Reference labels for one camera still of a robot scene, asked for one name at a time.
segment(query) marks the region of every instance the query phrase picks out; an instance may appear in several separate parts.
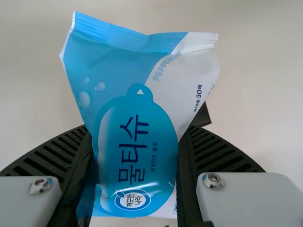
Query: white wall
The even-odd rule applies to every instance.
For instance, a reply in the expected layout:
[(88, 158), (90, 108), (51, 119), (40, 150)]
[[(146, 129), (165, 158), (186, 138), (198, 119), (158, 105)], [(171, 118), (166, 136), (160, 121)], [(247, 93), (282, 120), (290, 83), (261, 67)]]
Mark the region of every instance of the white wall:
[(303, 190), (302, 0), (1, 1), (0, 169), (83, 122), (58, 58), (74, 10), (147, 34), (219, 33), (207, 129)]

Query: blue water drop graphic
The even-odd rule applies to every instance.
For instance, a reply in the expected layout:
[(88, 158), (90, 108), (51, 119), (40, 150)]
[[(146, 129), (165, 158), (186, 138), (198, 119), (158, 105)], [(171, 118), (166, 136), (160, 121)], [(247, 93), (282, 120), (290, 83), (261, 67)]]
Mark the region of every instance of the blue water drop graphic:
[(90, 105), (90, 96), (86, 91), (81, 91), (78, 95), (79, 106), (86, 109)]
[(104, 82), (99, 82), (95, 86), (96, 91), (104, 91), (105, 90), (105, 83)]
[(84, 78), (83, 83), (88, 84), (89, 82), (90, 82), (90, 78), (89, 77)]

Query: blue and white package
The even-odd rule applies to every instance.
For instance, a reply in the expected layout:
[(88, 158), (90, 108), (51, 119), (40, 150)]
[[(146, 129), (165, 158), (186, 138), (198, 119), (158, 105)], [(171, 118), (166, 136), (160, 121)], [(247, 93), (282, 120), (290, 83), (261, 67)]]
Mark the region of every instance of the blue and white package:
[(93, 138), (94, 216), (176, 218), (178, 141), (218, 79), (217, 39), (74, 12), (60, 59)]

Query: metal screw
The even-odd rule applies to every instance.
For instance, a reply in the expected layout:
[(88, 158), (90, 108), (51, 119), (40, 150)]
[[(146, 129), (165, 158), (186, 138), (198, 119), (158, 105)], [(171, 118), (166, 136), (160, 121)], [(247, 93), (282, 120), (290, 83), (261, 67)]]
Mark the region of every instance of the metal screw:
[(53, 180), (50, 177), (41, 177), (30, 184), (29, 193), (31, 195), (39, 195), (49, 190), (53, 185)]
[(202, 181), (206, 187), (213, 190), (221, 190), (224, 187), (224, 181), (218, 174), (207, 173), (202, 177)]

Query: circular logo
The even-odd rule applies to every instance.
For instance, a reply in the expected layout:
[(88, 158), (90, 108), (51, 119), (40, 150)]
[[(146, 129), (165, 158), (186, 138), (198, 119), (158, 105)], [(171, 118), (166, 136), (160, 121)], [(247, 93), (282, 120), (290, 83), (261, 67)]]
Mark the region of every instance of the circular logo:
[(115, 205), (123, 210), (142, 210), (151, 202), (150, 195), (141, 189), (117, 191)]

